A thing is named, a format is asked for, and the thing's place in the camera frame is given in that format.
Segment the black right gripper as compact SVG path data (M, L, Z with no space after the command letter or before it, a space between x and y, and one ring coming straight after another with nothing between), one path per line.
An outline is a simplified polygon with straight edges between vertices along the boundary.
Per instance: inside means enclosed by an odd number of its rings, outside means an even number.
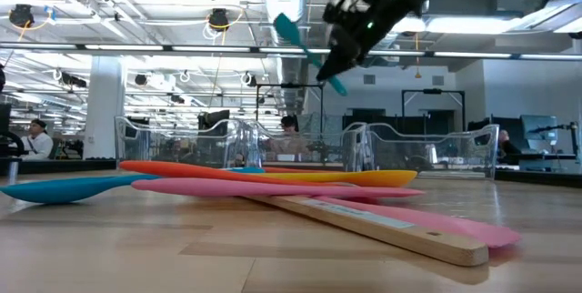
M421 5L422 0L329 0L323 20L330 25L330 53L316 79L352 68L397 22Z

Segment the metal cylinder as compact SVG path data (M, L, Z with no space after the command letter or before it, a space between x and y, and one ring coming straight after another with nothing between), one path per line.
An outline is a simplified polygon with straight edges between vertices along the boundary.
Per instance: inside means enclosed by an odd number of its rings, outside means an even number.
M8 186L14 185L16 183L20 162L21 162L20 158L10 158L8 160L8 163L7 163L7 165L8 165L7 185Z

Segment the light blue silicone spatula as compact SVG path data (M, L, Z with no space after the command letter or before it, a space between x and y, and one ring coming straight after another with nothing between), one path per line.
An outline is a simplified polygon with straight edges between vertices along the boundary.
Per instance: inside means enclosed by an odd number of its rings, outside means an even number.
M285 14L279 14L274 22L274 28L276 32L281 35L284 39L288 40L291 44L297 45L300 49L302 49L307 59L310 61L318 69L321 69L323 64L319 61L319 59L309 51L309 49L303 44L299 30L297 25L293 23ZM347 96L347 90L337 79L335 76L331 76L328 79L318 79L318 82L327 82L329 83L335 91L341 96Z

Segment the person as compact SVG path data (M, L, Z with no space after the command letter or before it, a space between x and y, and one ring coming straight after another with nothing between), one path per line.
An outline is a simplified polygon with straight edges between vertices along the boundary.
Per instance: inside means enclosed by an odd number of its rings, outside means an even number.
M522 151L511 142L510 135L505 129L499 131L497 152L499 159L522 154Z
M28 135L22 136L24 146L23 160L47 160L53 150L53 139L46 132L46 122L33 119L28 128Z
M299 135L298 124L294 116L284 116L281 119L283 133L272 139L271 149L277 154L301 155L309 152L307 142Z

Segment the grey monitor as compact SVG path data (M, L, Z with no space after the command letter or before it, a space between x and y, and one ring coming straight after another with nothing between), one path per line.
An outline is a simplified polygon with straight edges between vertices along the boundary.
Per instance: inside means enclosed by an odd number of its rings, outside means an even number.
M524 130L524 139L533 147L544 142L554 146L558 141L558 122L555 116L522 115L520 117Z

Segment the yellow silicone spoon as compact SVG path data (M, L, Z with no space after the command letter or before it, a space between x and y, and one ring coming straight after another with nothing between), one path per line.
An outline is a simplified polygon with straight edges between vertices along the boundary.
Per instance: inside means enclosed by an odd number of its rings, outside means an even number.
M403 187L417 175L411 170L371 170L361 172L262 173L261 177L306 182L342 182L361 187Z

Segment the blue silicone spoon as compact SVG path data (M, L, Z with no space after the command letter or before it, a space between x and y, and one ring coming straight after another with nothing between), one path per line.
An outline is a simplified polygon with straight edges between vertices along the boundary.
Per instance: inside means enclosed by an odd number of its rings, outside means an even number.
M229 170L242 170L242 168L227 168L227 169L212 169L213 172L209 172L210 168L204 168L204 170L197 171L196 175L216 175L222 173L228 173ZM170 175L164 177L177 177L177 175ZM47 181L37 181L27 184L18 184L12 186L0 187L0 192L27 202L34 202L38 204L66 204L72 203L78 200L86 199L89 197L96 196L102 192L116 187L130 186L133 182L137 180L154 180L158 178L163 178L156 175L122 175L122 176L110 176L110 177L74 177L68 179L55 179ZM257 187L240 187L229 188L228 193L235 195L237 193L243 196L268 196L265 189L261 191Z

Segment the pink square-headed silicone spatula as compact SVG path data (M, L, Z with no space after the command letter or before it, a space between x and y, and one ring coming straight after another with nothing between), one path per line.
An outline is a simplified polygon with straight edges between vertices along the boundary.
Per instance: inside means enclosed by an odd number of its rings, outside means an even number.
M138 190L191 197L414 197L424 191L399 187L294 186L223 179L158 178L131 184Z

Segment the dark monitor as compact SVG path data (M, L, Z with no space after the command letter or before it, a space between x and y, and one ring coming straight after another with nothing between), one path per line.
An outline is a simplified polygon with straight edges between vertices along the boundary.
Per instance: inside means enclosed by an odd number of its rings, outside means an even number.
M218 122L220 122L222 120L226 120L229 117L230 117L230 111L227 109L216 111L216 112L201 112L197 116L198 129L199 130L210 129L214 125L216 125Z

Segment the orange wide silicone spatula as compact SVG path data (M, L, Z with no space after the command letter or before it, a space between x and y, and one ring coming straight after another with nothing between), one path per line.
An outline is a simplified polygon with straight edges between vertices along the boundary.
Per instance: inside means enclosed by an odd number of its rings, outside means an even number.
M325 180L323 182L313 182L297 179L281 179L266 177L263 175L252 175L237 173L227 170L220 170L211 167L201 167L181 163L162 161L122 161L119 166L128 171L134 171L160 177L183 177L183 178L209 178L224 179L252 183L265 183L292 186L352 186L345 180Z

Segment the white building column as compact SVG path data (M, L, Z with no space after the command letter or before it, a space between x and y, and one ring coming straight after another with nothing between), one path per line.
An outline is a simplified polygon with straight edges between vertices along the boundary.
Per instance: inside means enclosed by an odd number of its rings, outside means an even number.
M118 56L93 56L84 159L115 158L115 118L124 114L126 70Z

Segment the clear plastic bin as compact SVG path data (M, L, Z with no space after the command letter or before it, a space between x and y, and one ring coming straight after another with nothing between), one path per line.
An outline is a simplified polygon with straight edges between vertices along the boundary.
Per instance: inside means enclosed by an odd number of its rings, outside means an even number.
M499 126L445 135L401 134L370 124L362 138L366 170L410 170L423 178L488 179L495 176Z
M339 132L271 131L257 122L247 126L247 167L334 167L365 169L362 155L366 125L354 123Z
M220 120L208 129L141 125L115 119L116 159L164 161L212 168L246 164L244 129L237 120Z

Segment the black gantry frame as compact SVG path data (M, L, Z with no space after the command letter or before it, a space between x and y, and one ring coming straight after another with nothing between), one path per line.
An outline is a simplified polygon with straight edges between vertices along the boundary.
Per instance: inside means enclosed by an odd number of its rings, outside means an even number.
M452 99L457 101L457 103L461 106L461 128L463 131L467 130L467 107L466 107L466 93L463 90L443 90L440 88L424 88L424 89L404 89L400 92L401 98L401 119L402 123L406 122L406 105L412 101L413 97L411 96L408 100L406 100L406 95L410 93L416 96L417 94L423 95L449 95ZM460 99L457 100L454 95L459 95Z

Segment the pink round-headed silicone spatula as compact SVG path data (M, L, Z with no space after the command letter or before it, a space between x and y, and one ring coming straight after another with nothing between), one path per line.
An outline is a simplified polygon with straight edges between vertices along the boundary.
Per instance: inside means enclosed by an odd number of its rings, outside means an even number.
M382 217L394 218L437 231L472 237L485 243L489 248L502 248L515 244L521 239L521 236L516 231L508 227L494 226L466 218L450 217L403 207L370 205L332 197L317 197L316 199L342 207L370 212Z

